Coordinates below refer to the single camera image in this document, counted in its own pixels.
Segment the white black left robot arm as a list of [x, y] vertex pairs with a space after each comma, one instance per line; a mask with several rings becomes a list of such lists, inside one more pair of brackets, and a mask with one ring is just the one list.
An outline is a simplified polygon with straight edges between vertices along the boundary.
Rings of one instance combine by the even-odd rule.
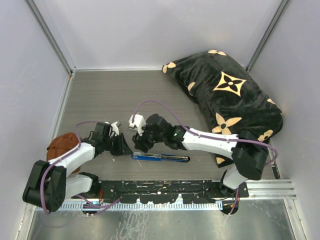
[[68, 152], [49, 161], [34, 163], [22, 194], [25, 203], [41, 207], [46, 213], [57, 211], [66, 199], [79, 194], [95, 198], [101, 191], [97, 175], [72, 172], [101, 155], [109, 152], [112, 156], [131, 155], [121, 131], [121, 123], [115, 121], [96, 122], [88, 137], [77, 137], [76, 146]]

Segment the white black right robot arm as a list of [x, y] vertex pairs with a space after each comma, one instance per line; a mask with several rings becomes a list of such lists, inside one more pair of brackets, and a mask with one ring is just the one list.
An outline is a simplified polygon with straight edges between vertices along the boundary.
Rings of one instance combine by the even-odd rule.
[[247, 180], [259, 181], [268, 157], [268, 145], [254, 139], [254, 135], [242, 130], [239, 134], [221, 135], [171, 125], [157, 113], [145, 119], [133, 114], [128, 127], [136, 131], [132, 137], [134, 147], [147, 153], [154, 144], [163, 143], [173, 150], [203, 151], [223, 156], [233, 161], [219, 182], [219, 191], [231, 197]]

